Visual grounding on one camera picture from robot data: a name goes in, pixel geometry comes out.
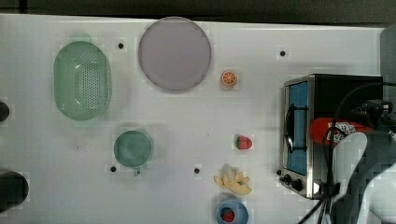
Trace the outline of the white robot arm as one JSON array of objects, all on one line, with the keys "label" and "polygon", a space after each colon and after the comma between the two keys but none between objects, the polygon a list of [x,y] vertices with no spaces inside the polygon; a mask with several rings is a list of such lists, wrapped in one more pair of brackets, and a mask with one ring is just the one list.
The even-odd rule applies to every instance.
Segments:
[{"label": "white robot arm", "polygon": [[395,224],[395,120],[392,103],[369,100],[355,110],[368,120],[370,131],[356,132],[334,149],[331,224]]}]

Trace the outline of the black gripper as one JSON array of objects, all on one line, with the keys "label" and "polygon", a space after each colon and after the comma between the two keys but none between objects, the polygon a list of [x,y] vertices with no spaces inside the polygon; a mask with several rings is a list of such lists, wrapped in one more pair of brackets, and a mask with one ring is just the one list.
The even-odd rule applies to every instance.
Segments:
[{"label": "black gripper", "polygon": [[395,132],[395,120],[389,115],[393,109],[393,104],[380,99],[367,100],[362,105],[353,110],[353,113],[360,117],[365,117],[367,124],[375,131],[385,133]]}]

